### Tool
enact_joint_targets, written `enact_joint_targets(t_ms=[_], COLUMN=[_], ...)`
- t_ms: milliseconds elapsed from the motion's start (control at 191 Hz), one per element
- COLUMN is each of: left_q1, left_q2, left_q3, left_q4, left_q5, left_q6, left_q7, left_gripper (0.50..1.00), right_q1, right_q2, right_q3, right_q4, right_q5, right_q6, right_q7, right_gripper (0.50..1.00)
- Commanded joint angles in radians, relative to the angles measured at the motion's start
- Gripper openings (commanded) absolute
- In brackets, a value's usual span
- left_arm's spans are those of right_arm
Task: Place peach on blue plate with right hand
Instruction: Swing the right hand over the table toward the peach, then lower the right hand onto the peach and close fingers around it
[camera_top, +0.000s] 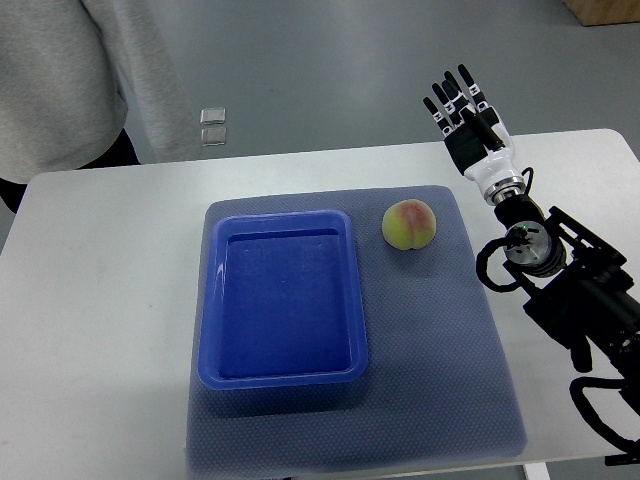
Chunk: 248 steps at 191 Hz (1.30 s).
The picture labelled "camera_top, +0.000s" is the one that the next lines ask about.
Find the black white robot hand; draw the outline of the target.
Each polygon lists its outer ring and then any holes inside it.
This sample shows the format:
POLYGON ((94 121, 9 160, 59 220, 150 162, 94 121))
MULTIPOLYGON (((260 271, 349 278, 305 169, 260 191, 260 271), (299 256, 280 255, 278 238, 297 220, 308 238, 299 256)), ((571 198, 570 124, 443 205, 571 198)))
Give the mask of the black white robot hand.
POLYGON ((515 167, 515 147, 501 117, 464 64, 432 84, 423 104, 439 128, 454 166, 474 182, 486 203, 528 192, 515 167))

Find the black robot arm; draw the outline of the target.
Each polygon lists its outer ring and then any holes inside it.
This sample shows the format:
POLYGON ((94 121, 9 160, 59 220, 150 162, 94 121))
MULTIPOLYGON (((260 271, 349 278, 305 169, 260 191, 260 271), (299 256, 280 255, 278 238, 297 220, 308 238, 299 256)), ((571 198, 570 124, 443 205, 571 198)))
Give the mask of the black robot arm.
POLYGON ((633 278, 625 257, 557 207, 547 214, 530 198, 534 171, 498 185, 489 203, 504 236, 476 257, 476 274, 490 290, 525 291, 525 313, 570 353, 579 377, 569 386, 583 420, 618 454, 608 466, 639 461, 639 442, 607 425, 588 389, 615 390, 639 409, 639 303, 629 294, 633 278))

